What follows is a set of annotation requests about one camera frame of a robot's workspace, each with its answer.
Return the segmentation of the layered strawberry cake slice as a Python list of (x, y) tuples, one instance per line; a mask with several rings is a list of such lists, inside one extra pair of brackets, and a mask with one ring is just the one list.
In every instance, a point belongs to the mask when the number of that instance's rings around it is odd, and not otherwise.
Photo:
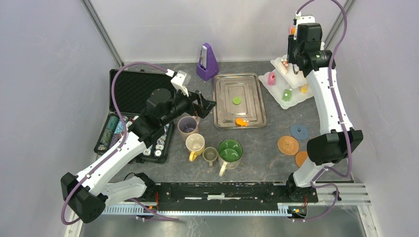
[(288, 69), (289, 69), (289, 63), (288, 63), (288, 61), (287, 61), (286, 58), (282, 58), (281, 59), (281, 65), (282, 65), (282, 67), (284, 68), (285, 71), (288, 71)]

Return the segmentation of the pink steel tongs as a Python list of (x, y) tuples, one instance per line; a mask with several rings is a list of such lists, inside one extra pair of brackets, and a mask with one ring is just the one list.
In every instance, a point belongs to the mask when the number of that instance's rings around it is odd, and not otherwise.
[(290, 34), (290, 35), (292, 35), (292, 34), (291, 34), (291, 29), (292, 29), (292, 28), (295, 28), (295, 25), (291, 24), (291, 25), (289, 26), (289, 34)]

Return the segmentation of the green macaron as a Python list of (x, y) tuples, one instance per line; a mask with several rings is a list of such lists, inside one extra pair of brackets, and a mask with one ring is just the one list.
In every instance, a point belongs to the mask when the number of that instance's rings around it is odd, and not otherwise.
[(241, 97), (240, 96), (235, 96), (235, 97), (233, 97), (233, 99), (232, 99), (232, 102), (233, 102), (233, 104), (234, 105), (239, 105), (239, 104), (241, 104)]

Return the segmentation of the pink cake piece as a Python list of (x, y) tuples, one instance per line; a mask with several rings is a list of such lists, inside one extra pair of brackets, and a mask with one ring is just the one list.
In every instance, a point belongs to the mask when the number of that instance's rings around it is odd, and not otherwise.
[(267, 84), (269, 86), (274, 86), (276, 84), (276, 74), (274, 72), (268, 74)]

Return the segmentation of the green swirl roll cake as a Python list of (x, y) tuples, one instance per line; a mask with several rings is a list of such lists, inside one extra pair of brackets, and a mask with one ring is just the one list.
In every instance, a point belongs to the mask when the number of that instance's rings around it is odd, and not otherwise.
[(290, 101), (292, 98), (292, 90), (291, 89), (285, 89), (283, 91), (282, 100), (283, 101)]

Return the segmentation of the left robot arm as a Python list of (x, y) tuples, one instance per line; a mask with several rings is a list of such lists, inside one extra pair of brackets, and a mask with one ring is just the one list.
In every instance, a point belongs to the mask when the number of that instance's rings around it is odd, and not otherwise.
[(200, 91), (172, 94), (156, 89), (145, 108), (130, 126), (123, 126), (124, 135), (100, 159), (76, 175), (70, 172), (60, 180), (63, 199), (61, 221), (65, 225), (78, 221), (90, 223), (110, 205), (131, 198), (150, 201), (155, 196), (152, 182), (144, 175), (128, 180), (109, 181), (132, 159), (153, 145), (165, 132), (164, 127), (184, 113), (204, 119), (216, 102), (205, 99)]

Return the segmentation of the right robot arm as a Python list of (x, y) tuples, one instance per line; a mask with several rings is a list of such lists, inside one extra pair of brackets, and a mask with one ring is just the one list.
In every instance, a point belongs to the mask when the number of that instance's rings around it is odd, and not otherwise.
[(307, 158), (289, 176), (285, 194), (299, 201), (314, 190), (315, 181), (333, 165), (348, 159), (348, 177), (352, 168), (352, 152), (362, 142), (361, 130), (355, 130), (345, 113), (336, 82), (334, 54), (321, 49), (322, 28), (318, 23), (295, 24), (288, 39), (288, 60), (306, 78), (315, 98), (320, 119), (320, 136), (307, 142)]

